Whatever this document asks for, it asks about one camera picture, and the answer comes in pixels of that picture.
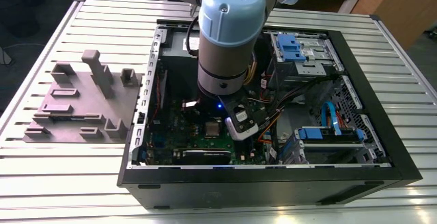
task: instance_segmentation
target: motherboard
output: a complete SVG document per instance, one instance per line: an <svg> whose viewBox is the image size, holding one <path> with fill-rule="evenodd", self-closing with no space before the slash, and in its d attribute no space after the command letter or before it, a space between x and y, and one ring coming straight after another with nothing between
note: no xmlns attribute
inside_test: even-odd
<svg viewBox="0 0 437 224"><path fill-rule="evenodd" d="M169 110L153 120L153 128L144 139L147 163L151 165L252 165L265 164L264 147L251 139L233 141L217 113L201 113L187 102L172 100Z"/></svg>

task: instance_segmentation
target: aluminum table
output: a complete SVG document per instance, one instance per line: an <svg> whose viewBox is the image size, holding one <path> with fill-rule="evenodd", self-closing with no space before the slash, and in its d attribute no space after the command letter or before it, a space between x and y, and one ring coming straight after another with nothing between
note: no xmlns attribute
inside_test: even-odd
<svg viewBox="0 0 437 224"><path fill-rule="evenodd" d="M144 210L116 187L121 144L28 144L22 133L49 71L88 70L84 49L118 72L144 73L157 19L191 20L184 3L76 0L0 119L0 221L48 223L437 223L437 95L383 24L364 15L273 10L271 26L339 30L423 180L344 206Z"/></svg>

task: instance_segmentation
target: cable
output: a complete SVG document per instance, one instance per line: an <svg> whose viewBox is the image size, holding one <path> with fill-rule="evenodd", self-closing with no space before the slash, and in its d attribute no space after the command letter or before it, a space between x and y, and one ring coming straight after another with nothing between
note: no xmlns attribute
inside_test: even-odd
<svg viewBox="0 0 437 224"><path fill-rule="evenodd" d="M328 109L328 112L330 112L331 127L334 127L335 134L340 135L339 121L336 119L335 106L334 106L332 102L330 102L330 101L326 101L322 106L322 113L320 113L322 126L323 127L327 126L326 109Z"/></svg>
<svg viewBox="0 0 437 224"><path fill-rule="evenodd" d="M252 60L253 60L252 65L248 67L248 71L247 71L247 75L245 75L245 78L244 78L244 81L243 81L243 85L249 84L249 82L252 81L253 76L255 76L257 60L256 60L256 55L255 55L253 52L252 52Z"/></svg>
<svg viewBox="0 0 437 224"><path fill-rule="evenodd" d="M338 74L332 74L326 77L318 77L314 78L311 81L308 81L304 85L296 87L292 89L287 94L283 96L283 98L277 101L276 105L272 107L276 109L279 106L281 106L288 100L292 100L295 97L300 96L306 90L308 90L314 85L316 85L320 82L335 80L339 77Z"/></svg>
<svg viewBox="0 0 437 224"><path fill-rule="evenodd" d="M279 152L279 142L277 142L277 134L276 134L276 125L277 123L272 123L272 126L269 128L269 136L271 136L271 147L272 149ZM277 164L277 157L273 159L273 164Z"/></svg>
<svg viewBox="0 0 437 224"><path fill-rule="evenodd" d="M340 117L340 114L339 114L339 111L335 111L335 114L336 114L336 118L339 120L339 125L342 128L348 128L347 124L344 123L342 117Z"/></svg>
<svg viewBox="0 0 437 224"><path fill-rule="evenodd" d="M261 80L265 80L265 79L268 79L269 77L271 77L271 75L267 75L267 76L264 76L264 77L261 78ZM265 90L267 90L267 85L265 85L265 88L261 89L260 92L259 92L259 99L260 99L261 101L265 101L265 102L271 103L271 99L264 99L264 98L263 98L263 94L264 94L264 91L265 91Z"/></svg>
<svg viewBox="0 0 437 224"><path fill-rule="evenodd" d="M267 46L268 46L268 53L269 53L269 56L271 56L271 62L272 62L272 75L273 75L273 79L275 79L275 92L273 92L273 97L272 97L272 103L276 101L277 99L277 95L279 95L279 79L277 79L277 63L276 63L276 60L273 58L273 48L271 46L271 44L268 44L269 42L269 39L267 38L267 35L265 34L261 34L261 37L264 39L264 42L267 43Z"/></svg>
<svg viewBox="0 0 437 224"><path fill-rule="evenodd" d="M191 56L193 56L193 57L199 56L199 50L191 50L191 48L189 48L189 36L191 36L191 31L192 31L193 25L196 24L197 21L199 21L199 16L196 16L191 21L191 24L188 26L188 30L185 32L185 40L184 40L185 50L188 51L188 54Z"/></svg>
<svg viewBox="0 0 437 224"><path fill-rule="evenodd" d="M5 47L5 48L2 48L2 49L14 48L14 47L17 47L17 46L41 46L41 47L45 47L44 44L38 44L38 43L18 43L18 44L14 44L14 45L12 45L12 46L8 46L8 47Z"/></svg>
<svg viewBox="0 0 437 224"><path fill-rule="evenodd" d="M264 144L271 144L271 141L267 141L267 140L259 140L257 142L264 143Z"/></svg>
<svg viewBox="0 0 437 224"><path fill-rule="evenodd" d="M269 129L269 127L273 125L273 123L277 121L279 117L280 117L280 115L277 115L277 116L275 117L275 119L271 121L271 123L269 123L268 126L265 127L264 131L260 133L260 135L259 135L256 141L260 141L260 140L261 140L261 136L264 135L264 133L267 132L267 130Z"/></svg>
<svg viewBox="0 0 437 224"><path fill-rule="evenodd" d="M261 100L256 100L256 99L253 99L253 98L247 98L248 100L252 100L252 101L256 101L256 102L259 102L259 103L269 103L268 101L261 101Z"/></svg>
<svg viewBox="0 0 437 224"><path fill-rule="evenodd" d="M339 115L335 114L335 116L336 116L336 120L338 120L338 123L339 123L339 127L343 128L344 127L344 124L342 123L342 120L339 118Z"/></svg>

